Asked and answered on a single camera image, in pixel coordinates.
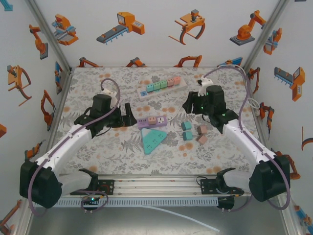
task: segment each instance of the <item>teal cube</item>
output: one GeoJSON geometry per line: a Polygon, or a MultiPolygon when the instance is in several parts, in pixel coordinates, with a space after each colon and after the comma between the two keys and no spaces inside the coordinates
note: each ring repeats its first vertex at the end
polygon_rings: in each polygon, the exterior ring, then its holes
{"type": "Polygon", "coordinates": [[[160,84],[161,84],[161,89],[167,88],[167,81],[166,80],[160,81],[160,84]]]}
{"type": "Polygon", "coordinates": [[[161,89],[161,84],[160,84],[160,82],[154,83],[154,84],[153,84],[153,87],[154,87],[154,90],[159,90],[159,89],[161,89]]]}
{"type": "Polygon", "coordinates": [[[189,121],[185,121],[181,124],[182,130],[191,130],[191,123],[189,121]]]}
{"type": "Polygon", "coordinates": [[[190,141],[192,140],[192,133],[191,131],[185,131],[182,133],[182,138],[184,139],[184,141],[190,141]]]}
{"type": "Polygon", "coordinates": [[[146,86],[146,91],[147,92],[153,92],[154,89],[155,88],[154,88],[153,84],[149,84],[149,85],[146,86]]]}

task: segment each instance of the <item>power strip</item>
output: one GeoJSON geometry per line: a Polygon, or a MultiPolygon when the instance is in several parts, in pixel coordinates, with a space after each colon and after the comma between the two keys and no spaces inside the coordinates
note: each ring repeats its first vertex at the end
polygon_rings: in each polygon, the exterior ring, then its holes
{"type": "MultiPolygon", "coordinates": [[[[102,198],[94,202],[94,205],[84,205],[84,208],[101,206],[106,201],[102,198]]],[[[81,206],[82,198],[65,197],[61,198],[54,208],[78,208],[81,206]]],[[[217,197],[150,197],[150,198],[121,198],[110,197],[105,207],[216,207],[219,205],[217,197]]]]}
{"type": "Polygon", "coordinates": [[[139,96],[139,100],[143,101],[143,100],[147,100],[147,99],[150,99],[152,97],[155,97],[157,95],[160,96],[160,95],[163,95],[163,94],[166,94],[169,92],[179,91],[186,86],[187,86],[187,83],[185,82],[185,80],[183,78],[180,78],[180,83],[178,85],[174,85],[172,87],[166,87],[166,88],[159,89],[159,90],[153,91],[153,92],[147,92],[146,86],[145,86],[145,87],[138,88],[137,93],[139,96]]]}

